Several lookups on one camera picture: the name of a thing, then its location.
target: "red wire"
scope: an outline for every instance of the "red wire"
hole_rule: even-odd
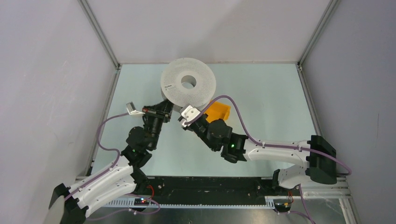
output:
[[[289,191],[289,192],[287,193],[287,195],[291,197],[291,202],[290,202],[290,204],[293,203],[293,202],[294,202],[294,198],[293,198],[292,192]]]
[[[151,186],[151,185],[148,185],[146,188],[150,188],[151,189],[151,197],[150,198],[153,198],[154,197],[154,188],[153,188],[153,186]]]

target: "yellow bin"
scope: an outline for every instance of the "yellow bin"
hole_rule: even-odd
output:
[[[216,101],[206,110],[205,113],[208,115],[206,120],[209,123],[218,119],[227,120],[230,116],[230,110],[231,106]]]

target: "light blue table surface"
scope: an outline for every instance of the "light blue table surface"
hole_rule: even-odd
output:
[[[125,113],[127,102],[141,110],[161,102],[160,77],[166,64],[125,64],[122,66],[108,116]],[[209,64],[216,77],[213,97],[229,95],[236,102],[250,134],[262,140],[308,140],[315,134],[303,88],[294,64]],[[232,105],[227,99],[221,103]],[[142,168],[146,175],[171,176],[272,176],[274,170],[291,164],[276,161],[239,161],[232,164],[212,152],[193,132],[184,131],[173,112],[163,125],[157,150]],[[234,107],[226,123],[234,133],[243,134]],[[109,121],[101,143],[123,150],[129,130],[142,126],[140,116]],[[115,159],[114,152],[99,149],[92,173]]]

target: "white wall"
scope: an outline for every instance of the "white wall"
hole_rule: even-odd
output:
[[[42,223],[84,169],[114,68],[76,0],[0,6],[0,223]]]
[[[343,0],[303,69],[363,223],[395,223],[396,1]]]
[[[330,0],[89,0],[121,63],[297,62]]]

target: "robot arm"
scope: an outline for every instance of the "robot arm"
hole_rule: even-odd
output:
[[[127,108],[134,110],[132,104]],[[156,149],[162,124],[170,121],[172,109],[173,104],[168,100],[144,106],[144,125],[130,130],[128,146],[117,160],[68,188],[63,183],[55,187],[49,207],[60,196],[65,197],[62,224],[82,224],[106,203],[146,188],[147,178],[140,168],[151,158],[149,151]]]
[[[221,119],[209,123],[206,114],[196,119],[200,111],[192,106],[183,108],[180,114],[179,122],[184,130],[193,131],[212,151],[221,151],[221,157],[229,162],[274,160],[294,164],[290,168],[274,172],[273,187],[292,189],[309,181],[322,184],[337,182],[334,161],[302,150],[310,148],[335,157],[335,149],[321,136],[313,135],[309,141],[252,142],[246,135],[233,133],[233,129]]]

